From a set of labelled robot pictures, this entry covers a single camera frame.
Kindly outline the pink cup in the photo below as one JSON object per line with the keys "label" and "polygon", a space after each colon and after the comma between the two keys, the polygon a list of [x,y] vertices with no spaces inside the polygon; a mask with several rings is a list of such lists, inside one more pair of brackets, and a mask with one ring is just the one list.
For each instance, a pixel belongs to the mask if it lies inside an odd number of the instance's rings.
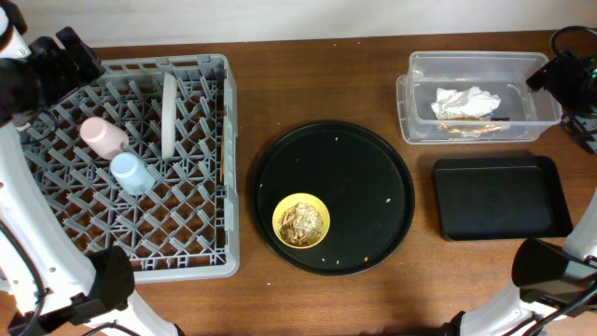
{"label": "pink cup", "polygon": [[129,144],[129,137],[124,131],[99,117],[85,119],[79,135],[99,157],[109,161]]}

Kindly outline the wooden chopstick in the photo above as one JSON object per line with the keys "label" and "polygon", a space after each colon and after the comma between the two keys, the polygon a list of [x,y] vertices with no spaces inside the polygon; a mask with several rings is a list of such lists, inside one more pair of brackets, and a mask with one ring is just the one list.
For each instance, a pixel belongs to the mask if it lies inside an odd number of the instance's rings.
{"label": "wooden chopstick", "polygon": [[225,137],[222,136],[221,146],[220,146],[220,173],[219,173],[219,182],[220,184],[224,185],[225,179],[225,157],[226,157],[226,150],[225,150]]}

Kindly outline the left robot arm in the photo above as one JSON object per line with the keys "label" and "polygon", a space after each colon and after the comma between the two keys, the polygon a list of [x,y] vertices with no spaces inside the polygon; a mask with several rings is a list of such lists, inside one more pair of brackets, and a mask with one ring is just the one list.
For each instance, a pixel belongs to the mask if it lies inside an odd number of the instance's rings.
{"label": "left robot arm", "polygon": [[18,311],[12,335],[47,335],[66,323],[91,332],[179,335],[135,290],[125,251],[85,256],[53,214],[26,162],[19,127],[104,73],[76,32],[23,41],[18,6],[1,4],[1,270]]}

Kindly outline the gold foil wrapper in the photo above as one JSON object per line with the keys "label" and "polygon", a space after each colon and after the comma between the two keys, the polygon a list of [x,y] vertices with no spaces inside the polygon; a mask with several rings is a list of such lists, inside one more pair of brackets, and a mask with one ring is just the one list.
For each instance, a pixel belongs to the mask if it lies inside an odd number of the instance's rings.
{"label": "gold foil wrapper", "polygon": [[510,118],[489,118],[489,117],[466,117],[456,118],[458,124],[439,123],[437,128],[450,134],[458,134],[462,137],[479,137],[486,133],[495,133],[510,129],[508,124]]}

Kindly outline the white napkin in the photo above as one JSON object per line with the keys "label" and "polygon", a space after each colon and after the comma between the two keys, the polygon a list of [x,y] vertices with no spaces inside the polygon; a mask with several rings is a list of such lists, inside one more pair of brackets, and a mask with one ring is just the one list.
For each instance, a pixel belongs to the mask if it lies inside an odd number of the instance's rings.
{"label": "white napkin", "polygon": [[491,114],[501,104],[496,94],[473,86],[465,91],[437,89],[436,100],[430,106],[437,119],[480,119]]}

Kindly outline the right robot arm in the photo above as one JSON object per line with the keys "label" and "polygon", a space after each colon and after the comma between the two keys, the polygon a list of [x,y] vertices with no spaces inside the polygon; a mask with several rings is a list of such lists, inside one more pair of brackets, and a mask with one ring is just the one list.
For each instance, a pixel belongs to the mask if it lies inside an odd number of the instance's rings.
{"label": "right robot arm", "polygon": [[[596,118],[596,57],[570,50],[526,80],[566,110],[563,122]],[[460,312],[437,335],[539,335],[554,320],[596,311],[596,200],[559,247],[527,239],[514,258],[512,282],[488,302]]]}

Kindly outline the yellow bowl with food scraps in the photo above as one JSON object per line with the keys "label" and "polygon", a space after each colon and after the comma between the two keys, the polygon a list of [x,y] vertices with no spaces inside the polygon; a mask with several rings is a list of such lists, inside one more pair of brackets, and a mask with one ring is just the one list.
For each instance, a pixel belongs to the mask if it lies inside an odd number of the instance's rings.
{"label": "yellow bowl with food scraps", "polygon": [[271,217],[275,236],[286,246],[307,249],[320,244],[329,232],[330,213],[326,205],[308,193],[286,196]]}

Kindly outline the light blue cup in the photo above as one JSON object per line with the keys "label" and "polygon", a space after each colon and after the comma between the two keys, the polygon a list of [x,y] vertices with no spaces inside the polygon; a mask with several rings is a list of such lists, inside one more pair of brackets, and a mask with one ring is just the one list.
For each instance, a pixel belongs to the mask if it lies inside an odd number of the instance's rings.
{"label": "light blue cup", "polygon": [[110,172],[119,185],[130,195],[141,195],[157,183],[145,163],[129,152],[117,154],[110,162]]}

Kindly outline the grey plate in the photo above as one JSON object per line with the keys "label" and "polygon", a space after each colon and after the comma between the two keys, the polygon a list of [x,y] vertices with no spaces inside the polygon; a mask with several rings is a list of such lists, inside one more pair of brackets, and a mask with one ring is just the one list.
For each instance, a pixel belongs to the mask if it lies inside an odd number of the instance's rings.
{"label": "grey plate", "polygon": [[174,156],[176,121],[176,80],[169,73],[164,74],[161,110],[161,156],[169,160]]}

